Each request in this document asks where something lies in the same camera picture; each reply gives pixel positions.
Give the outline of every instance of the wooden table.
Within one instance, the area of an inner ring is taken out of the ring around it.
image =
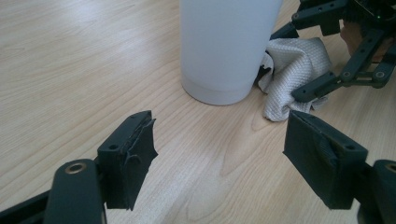
[[[299,1],[285,1],[276,28]],[[213,106],[180,85],[177,0],[0,2],[0,209],[48,190],[67,161],[96,149],[133,113],[152,110],[155,147],[133,212],[109,223],[357,223],[330,211],[282,154],[287,122],[262,117],[266,96]],[[300,32],[319,36],[317,28]],[[349,55],[322,38],[333,70]],[[342,88],[312,113],[396,161],[396,79]]]

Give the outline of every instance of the crumpled cloth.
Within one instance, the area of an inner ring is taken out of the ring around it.
[[[269,120],[285,120],[291,110],[309,113],[311,107],[319,109],[326,103],[327,96],[300,103],[291,95],[292,91],[325,74],[332,66],[318,37],[270,40],[262,66],[269,70],[258,82],[262,91],[268,94],[262,115]]]

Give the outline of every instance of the white cup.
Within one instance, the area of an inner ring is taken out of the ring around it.
[[[180,0],[184,90],[210,105],[243,100],[256,78],[282,0]]]

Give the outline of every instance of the white textured rag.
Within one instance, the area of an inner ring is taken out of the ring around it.
[[[327,101],[327,96],[299,103],[291,92],[325,74],[331,68],[329,55],[319,38],[275,39],[268,43],[262,60],[264,68],[271,68],[259,80],[259,87],[267,93],[262,115],[272,121],[285,120],[290,110],[309,113],[311,106],[319,109]]]

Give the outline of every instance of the cloth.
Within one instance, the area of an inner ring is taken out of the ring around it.
[[[268,72],[258,85],[267,93],[262,115],[272,121],[289,117],[291,110],[309,113],[311,107],[319,109],[327,101],[327,95],[309,103],[296,102],[291,92],[329,71],[332,63],[321,42],[312,39],[270,40],[262,60]]]

